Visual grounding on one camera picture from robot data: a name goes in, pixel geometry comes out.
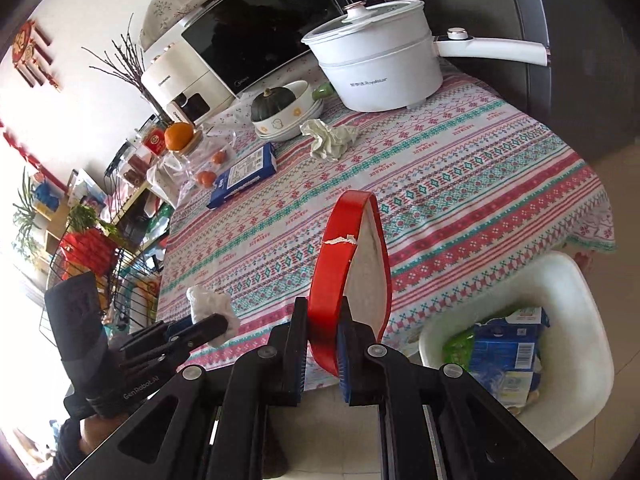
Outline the person's left hand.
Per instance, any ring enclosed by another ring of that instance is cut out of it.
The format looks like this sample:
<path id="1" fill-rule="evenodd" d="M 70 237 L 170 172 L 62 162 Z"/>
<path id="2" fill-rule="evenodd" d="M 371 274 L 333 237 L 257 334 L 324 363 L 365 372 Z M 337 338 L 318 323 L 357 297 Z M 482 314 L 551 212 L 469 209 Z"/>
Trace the person's left hand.
<path id="1" fill-rule="evenodd" d="M 112 418 L 92 415 L 80 422 L 79 448 L 85 455 L 91 454 L 120 425 L 126 422 L 127 414 L 119 414 Z"/>

